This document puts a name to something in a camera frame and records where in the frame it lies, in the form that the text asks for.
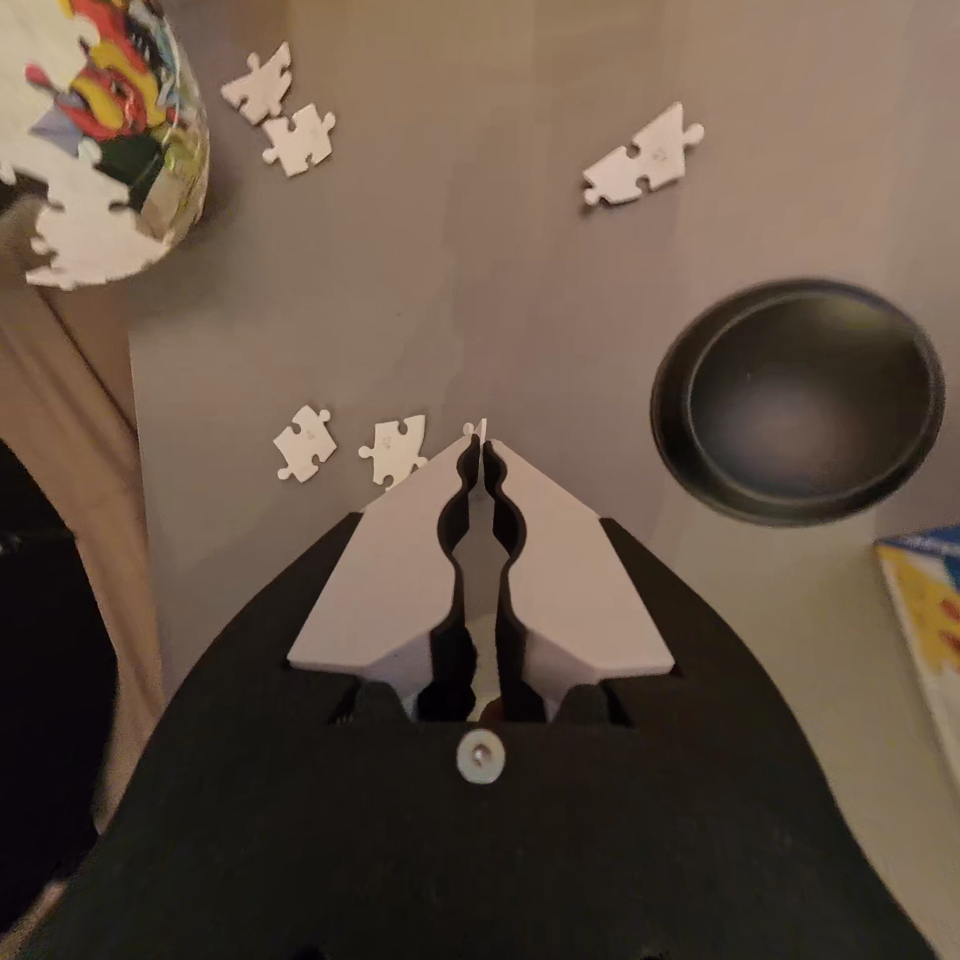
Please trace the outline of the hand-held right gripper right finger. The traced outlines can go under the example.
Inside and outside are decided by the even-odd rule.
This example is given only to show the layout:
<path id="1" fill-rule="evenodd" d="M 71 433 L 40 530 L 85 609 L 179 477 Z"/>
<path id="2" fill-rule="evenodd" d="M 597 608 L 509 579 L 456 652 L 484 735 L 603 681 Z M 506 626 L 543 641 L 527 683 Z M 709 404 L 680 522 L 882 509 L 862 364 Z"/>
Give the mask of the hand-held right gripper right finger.
<path id="1" fill-rule="evenodd" d="M 660 677 L 675 657 L 602 518 L 501 440 L 483 447 L 493 534 L 506 551 L 495 645 L 509 722 L 545 722 L 577 687 Z"/>

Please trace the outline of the partly built puzzle ball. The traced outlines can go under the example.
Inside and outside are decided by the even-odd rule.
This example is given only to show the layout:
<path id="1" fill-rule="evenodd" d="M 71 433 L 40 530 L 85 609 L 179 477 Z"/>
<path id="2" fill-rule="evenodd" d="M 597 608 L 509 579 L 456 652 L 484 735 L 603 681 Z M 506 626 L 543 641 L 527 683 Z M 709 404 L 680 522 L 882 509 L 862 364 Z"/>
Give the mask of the partly built puzzle ball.
<path id="1" fill-rule="evenodd" d="M 2 186 L 41 188 L 26 282 L 140 274 L 201 218 L 207 112 L 162 2 L 1 3 Z"/>

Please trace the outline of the black round ball stand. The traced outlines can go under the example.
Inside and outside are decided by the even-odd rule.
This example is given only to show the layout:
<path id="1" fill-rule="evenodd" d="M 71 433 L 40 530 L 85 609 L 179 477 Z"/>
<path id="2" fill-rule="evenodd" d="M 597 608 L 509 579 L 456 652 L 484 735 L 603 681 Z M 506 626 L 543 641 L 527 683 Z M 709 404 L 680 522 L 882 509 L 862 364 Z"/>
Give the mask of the black round ball stand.
<path id="1" fill-rule="evenodd" d="M 666 469 L 704 506 L 805 527 L 904 486 L 945 408 L 942 364 L 916 320 L 858 285 L 796 277 L 693 319 L 657 369 L 650 423 Z"/>

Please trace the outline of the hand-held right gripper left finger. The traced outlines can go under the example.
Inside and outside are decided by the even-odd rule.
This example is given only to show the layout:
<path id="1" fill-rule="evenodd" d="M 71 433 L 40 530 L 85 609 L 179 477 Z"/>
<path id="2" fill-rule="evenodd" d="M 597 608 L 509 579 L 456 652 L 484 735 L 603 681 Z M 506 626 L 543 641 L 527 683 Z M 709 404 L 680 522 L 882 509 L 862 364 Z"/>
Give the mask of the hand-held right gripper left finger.
<path id="1" fill-rule="evenodd" d="M 477 651 L 454 556 L 481 442 L 467 435 L 363 511 L 288 655 L 389 685 L 410 711 L 471 711 Z"/>

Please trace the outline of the joined white puzzle pieces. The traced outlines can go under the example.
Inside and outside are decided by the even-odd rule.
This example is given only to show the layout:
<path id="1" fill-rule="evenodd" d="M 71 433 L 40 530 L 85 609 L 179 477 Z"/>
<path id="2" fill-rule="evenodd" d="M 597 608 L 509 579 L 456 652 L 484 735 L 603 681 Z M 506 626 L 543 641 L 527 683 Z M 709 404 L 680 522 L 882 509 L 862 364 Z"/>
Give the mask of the joined white puzzle pieces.
<path id="1" fill-rule="evenodd" d="M 470 440 L 467 459 L 467 480 L 472 491 L 477 485 L 483 470 L 484 447 L 487 438 L 488 420 L 482 417 L 476 424 L 467 422 L 462 426 L 462 436 Z"/>

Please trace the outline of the white puzzle piece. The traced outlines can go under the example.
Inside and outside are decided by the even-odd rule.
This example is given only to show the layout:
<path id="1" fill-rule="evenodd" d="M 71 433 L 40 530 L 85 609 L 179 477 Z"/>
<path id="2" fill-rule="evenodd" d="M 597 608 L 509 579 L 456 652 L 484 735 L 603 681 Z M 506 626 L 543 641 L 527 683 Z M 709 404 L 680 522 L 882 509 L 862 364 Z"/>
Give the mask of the white puzzle piece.
<path id="1" fill-rule="evenodd" d="M 672 103 L 631 138 L 631 149 L 619 146 L 583 170 L 583 203 L 588 208 L 630 203 L 645 190 L 656 191 L 682 179 L 687 150 L 705 136 L 702 124 L 686 125 L 684 114 L 680 102 Z"/>
<path id="2" fill-rule="evenodd" d="M 293 83 L 291 68 L 292 54 L 287 41 L 282 41 L 265 61 L 251 52 L 246 57 L 246 73 L 221 86 L 222 100 L 248 124 L 259 127 L 282 114 L 283 100 Z"/>
<path id="3" fill-rule="evenodd" d="M 284 465 L 277 470 L 280 481 L 294 478 L 304 484 L 314 477 L 320 468 L 338 449 L 330 433 L 331 412 L 302 406 L 292 417 L 292 425 L 286 426 L 273 439 L 273 445 L 284 458 Z"/>
<path id="4" fill-rule="evenodd" d="M 279 163 L 287 178 L 306 173 L 332 155 L 331 132 L 336 121 L 333 112 L 321 115 L 312 102 L 291 117 L 265 120 L 261 129 L 269 146 L 262 151 L 262 161 Z"/>
<path id="5" fill-rule="evenodd" d="M 428 459 L 421 452 L 425 436 L 425 414 L 376 424 L 373 444 L 358 450 L 360 458 L 372 462 L 374 484 L 390 491 L 425 466 Z"/>

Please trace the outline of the white loose puzzle piece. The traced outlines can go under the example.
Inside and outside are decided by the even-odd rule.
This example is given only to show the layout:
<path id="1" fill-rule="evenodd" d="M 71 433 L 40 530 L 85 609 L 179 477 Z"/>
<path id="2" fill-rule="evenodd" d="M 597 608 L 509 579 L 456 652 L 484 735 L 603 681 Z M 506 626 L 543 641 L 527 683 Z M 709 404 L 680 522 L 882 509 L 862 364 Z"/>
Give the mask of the white loose puzzle piece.
<path id="1" fill-rule="evenodd" d="M 684 114 L 680 102 L 672 103 L 631 138 L 631 149 L 619 146 L 583 170 L 583 203 L 588 208 L 630 203 L 645 190 L 656 191 L 682 179 L 687 150 L 705 136 L 702 124 L 686 125 Z"/>

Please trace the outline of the blue puzzle box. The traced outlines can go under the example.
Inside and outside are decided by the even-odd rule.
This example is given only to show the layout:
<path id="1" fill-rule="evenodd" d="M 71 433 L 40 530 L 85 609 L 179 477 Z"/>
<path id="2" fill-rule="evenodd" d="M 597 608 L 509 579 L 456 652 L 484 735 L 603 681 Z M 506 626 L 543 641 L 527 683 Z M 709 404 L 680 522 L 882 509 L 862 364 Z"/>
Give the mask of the blue puzzle box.
<path id="1" fill-rule="evenodd" d="M 873 551 L 947 769 L 958 786 L 959 526 L 882 538 Z"/>

